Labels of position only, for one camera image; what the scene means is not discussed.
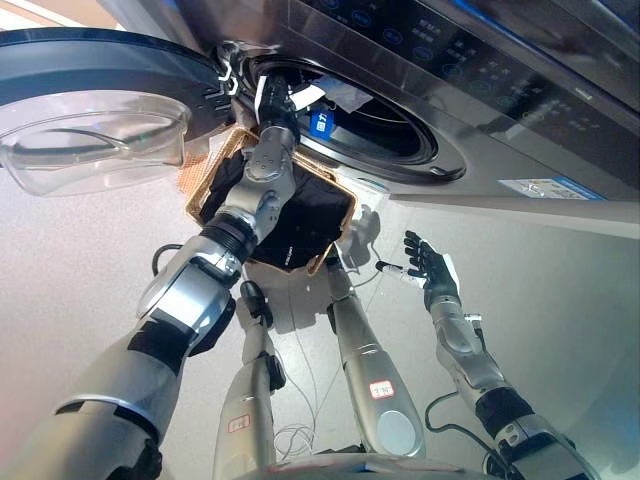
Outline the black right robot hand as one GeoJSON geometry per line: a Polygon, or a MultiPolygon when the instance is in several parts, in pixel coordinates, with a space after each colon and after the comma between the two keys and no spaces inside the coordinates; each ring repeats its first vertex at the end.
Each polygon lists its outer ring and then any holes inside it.
{"type": "Polygon", "coordinates": [[[451,258],[438,253],[426,240],[410,230],[405,232],[403,243],[409,259],[408,267],[379,260],[375,268],[381,273],[422,289],[424,305],[428,312],[443,298],[460,302],[456,275],[449,269],[452,264],[451,258]]]}

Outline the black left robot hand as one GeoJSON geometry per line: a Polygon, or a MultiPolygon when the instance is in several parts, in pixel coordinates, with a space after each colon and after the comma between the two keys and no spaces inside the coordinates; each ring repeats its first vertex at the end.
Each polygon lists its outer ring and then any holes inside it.
{"type": "Polygon", "coordinates": [[[289,96],[289,85],[282,75],[263,75],[255,95],[255,114],[260,130],[285,128],[299,136],[296,107],[289,96]]]}

